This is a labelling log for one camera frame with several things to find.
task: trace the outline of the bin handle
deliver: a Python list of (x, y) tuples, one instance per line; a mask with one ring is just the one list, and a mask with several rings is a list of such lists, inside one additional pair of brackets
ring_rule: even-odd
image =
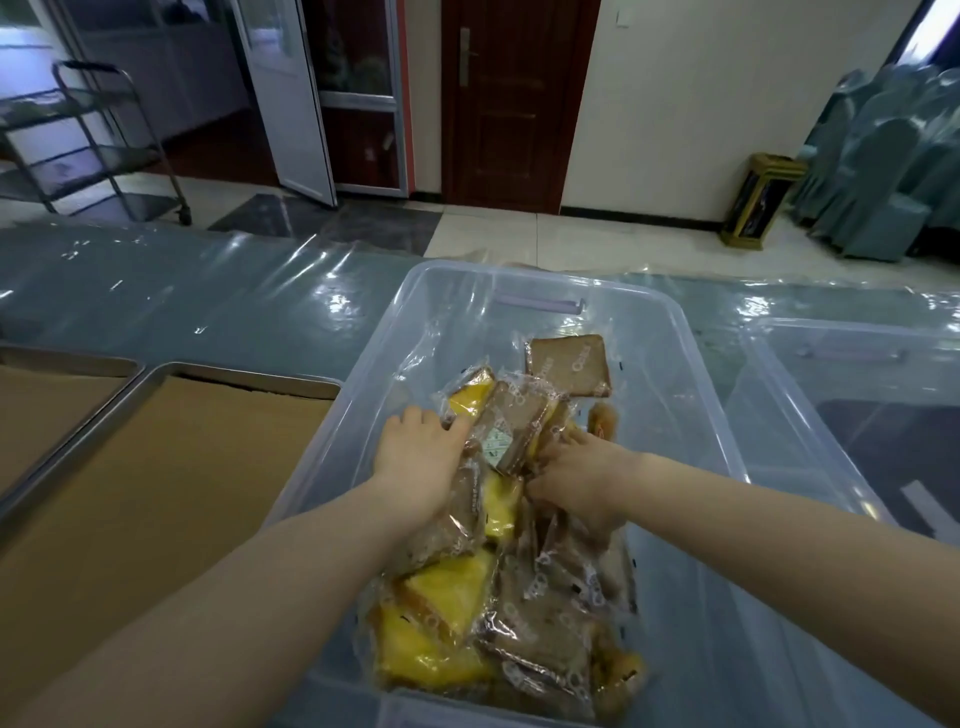
[(549, 311), (550, 313), (565, 313), (570, 316), (580, 316), (584, 312), (586, 302), (580, 301), (556, 301), (551, 299), (534, 299), (526, 296), (511, 296), (510, 294), (497, 294), (493, 297), (497, 303), (505, 305), (515, 305), (520, 308), (533, 308), (537, 311)]

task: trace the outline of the gold trash bin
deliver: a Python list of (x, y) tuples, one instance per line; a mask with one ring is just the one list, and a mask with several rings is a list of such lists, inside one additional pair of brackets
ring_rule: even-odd
[(740, 187), (720, 239), (732, 248), (763, 250), (763, 238), (777, 219), (787, 193), (804, 174), (805, 162), (779, 155), (751, 155), (747, 180)]

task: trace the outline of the wooden door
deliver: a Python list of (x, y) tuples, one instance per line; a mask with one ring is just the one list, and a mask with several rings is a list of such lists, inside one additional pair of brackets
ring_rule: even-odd
[(444, 0), (444, 198), (557, 213), (599, 0)]

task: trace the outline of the metal cart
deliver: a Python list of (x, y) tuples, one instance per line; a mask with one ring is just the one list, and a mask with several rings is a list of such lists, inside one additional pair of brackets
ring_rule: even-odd
[[(86, 73), (116, 74), (125, 83), (121, 90), (69, 88), (63, 81), (63, 68)], [(54, 207), (57, 200), (103, 180), (110, 180), (115, 195), (84, 207), (72, 216), (101, 221), (145, 222), (179, 206), (180, 223), (190, 225), (193, 222), (190, 205), (183, 197), (180, 183), (130, 75), (115, 65), (88, 61), (57, 61), (53, 64), (53, 74), (58, 89), (0, 100), (0, 135), (4, 137), (17, 165), (17, 169), (0, 174), (0, 198), (43, 203), (48, 210), (57, 213)], [(154, 141), (153, 147), (139, 149), (107, 146), (98, 144), (93, 138), (84, 122), (84, 114), (105, 111), (121, 104), (136, 104), (139, 107)], [(11, 144), (10, 133), (61, 119), (76, 119), (84, 130), (88, 145), (27, 164)], [(118, 175), (136, 172), (157, 161), (163, 162), (176, 193), (175, 197), (123, 192), (120, 189), (116, 181)]]

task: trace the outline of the left hand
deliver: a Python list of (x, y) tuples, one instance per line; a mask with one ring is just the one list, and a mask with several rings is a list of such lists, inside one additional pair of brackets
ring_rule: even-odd
[(458, 417), (449, 430), (436, 412), (409, 406), (402, 419), (383, 425), (373, 459), (373, 479), (411, 525), (420, 528), (446, 506), (453, 475), (470, 431), (470, 420)]

